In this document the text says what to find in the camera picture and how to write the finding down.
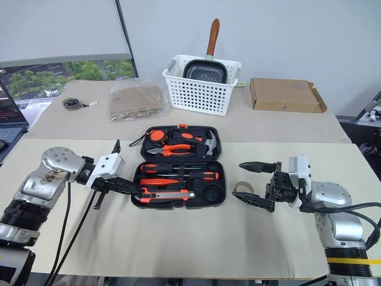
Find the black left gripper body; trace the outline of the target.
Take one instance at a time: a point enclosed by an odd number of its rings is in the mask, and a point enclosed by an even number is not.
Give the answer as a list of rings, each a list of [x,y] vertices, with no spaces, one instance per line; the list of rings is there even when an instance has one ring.
[[[105,196],[110,191],[115,191],[115,192],[118,191],[113,179],[96,178],[90,188],[96,192],[99,192],[98,200],[96,201],[93,207],[94,209],[101,208],[101,204]]]

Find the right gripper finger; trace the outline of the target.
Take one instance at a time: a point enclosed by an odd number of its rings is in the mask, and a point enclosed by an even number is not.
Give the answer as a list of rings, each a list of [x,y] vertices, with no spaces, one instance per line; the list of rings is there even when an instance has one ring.
[[[239,167],[255,173],[273,173],[276,170],[275,163],[264,163],[260,161],[244,162]]]
[[[254,207],[265,209],[268,212],[274,212],[275,203],[266,198],[261,198],[259,195],[248,192],[233,191],[232,194],[239,200]]]

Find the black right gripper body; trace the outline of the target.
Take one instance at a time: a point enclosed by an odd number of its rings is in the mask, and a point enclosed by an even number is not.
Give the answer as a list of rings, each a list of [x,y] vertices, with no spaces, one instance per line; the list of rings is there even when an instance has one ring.
[[[292,184],[289,173],[282,171],[282,163],[273,163],[273,177],[266,185],[265,199],[274,202],[293,203],[297,199],[298,190]]]

